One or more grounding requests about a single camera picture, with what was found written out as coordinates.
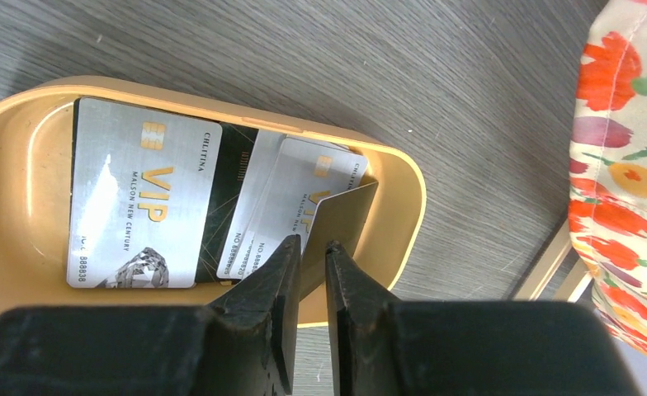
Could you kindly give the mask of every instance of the stack of cards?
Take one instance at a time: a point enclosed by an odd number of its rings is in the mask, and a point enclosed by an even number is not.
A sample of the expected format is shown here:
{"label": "stack of cards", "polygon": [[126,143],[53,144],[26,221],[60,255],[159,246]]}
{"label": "stack of cards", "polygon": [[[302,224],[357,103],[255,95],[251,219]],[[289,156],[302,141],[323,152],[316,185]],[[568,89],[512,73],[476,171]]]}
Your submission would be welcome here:
{"label": "stack of cards", "polygon": [[[257,156],[260,139],[266,148]],[[366,168],[365,157],[344,148],[260,131],[217,276],[249,276],[287,235],[305,246],[319,201],[359,186]]]}
{"label": "stack of cards", "polygon": [[191,287],[240,280],[316,205],[358,187],[347,148],[95,98],[75,106],[68,283]]}

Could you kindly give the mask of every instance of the plastic tray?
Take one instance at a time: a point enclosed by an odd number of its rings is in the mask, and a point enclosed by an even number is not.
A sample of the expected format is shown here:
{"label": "plastic tray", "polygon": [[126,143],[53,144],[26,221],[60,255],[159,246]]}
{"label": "plastic tray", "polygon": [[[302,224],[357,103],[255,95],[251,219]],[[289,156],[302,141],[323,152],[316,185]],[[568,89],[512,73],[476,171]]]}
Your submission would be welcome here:
{"label": "plastic tray", "polygon": [[[352,130],[102,77],[62,78],[0,102],[0,314],[22,305],[206,304],[229,289],[82,290],[66,283],[73,101],[102,97],[345,144],[369,158],[379,189],[355,259],[391,288],[418,233],[426,187],[405,153]],[[300,303],[300,326],[327,322],[325,288]]]}

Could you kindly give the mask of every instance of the metal frame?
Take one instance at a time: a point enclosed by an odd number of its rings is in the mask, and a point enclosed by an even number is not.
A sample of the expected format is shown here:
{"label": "metal frame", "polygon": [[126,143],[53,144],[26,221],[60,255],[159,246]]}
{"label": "metal frame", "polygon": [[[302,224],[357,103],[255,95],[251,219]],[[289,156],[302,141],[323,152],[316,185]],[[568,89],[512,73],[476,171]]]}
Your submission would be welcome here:
{"label": "metal frame", "polygon": [[[540,259],[532,268],[530,274],[523,281],[520,288],[518,288],[513,299],[538,299],[571,249],[569,221],[567,220],[564,221],[549,245],[547,245],[542,256],[540,256]],[[588,268],[586,268],[586,265],[579,258],[552,299],[569,302],[578,300],[583,294],[583,291],[586,290],[591,279],[592,277],[588,272]]]}

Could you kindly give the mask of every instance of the gray wood grain surface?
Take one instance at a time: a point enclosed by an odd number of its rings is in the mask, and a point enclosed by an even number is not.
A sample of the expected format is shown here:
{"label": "gray wood grain surface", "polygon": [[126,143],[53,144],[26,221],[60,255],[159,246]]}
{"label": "gray wood grain surface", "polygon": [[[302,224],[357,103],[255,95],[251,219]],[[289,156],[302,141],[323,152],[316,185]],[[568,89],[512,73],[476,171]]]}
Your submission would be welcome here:
{"label": "gray wood grain surface", "polygon": [[[100,74],[360,130],[426,177],[394,292],[501,299],[564,215],[579,54],[605,2],[0,0],[0,100]],[[295,393],[332,394],[326,329],[297,348]]]}

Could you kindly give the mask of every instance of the vip card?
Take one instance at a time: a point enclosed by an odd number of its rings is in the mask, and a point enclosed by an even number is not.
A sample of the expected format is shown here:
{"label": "vip card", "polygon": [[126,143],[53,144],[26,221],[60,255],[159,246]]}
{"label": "vip card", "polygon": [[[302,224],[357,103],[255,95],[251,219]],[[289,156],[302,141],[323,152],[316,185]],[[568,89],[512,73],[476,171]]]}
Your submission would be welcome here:
{"label": "vip card", "polygon": [[74,110],[68,283],[193,286],[221,125],[91,97]]}

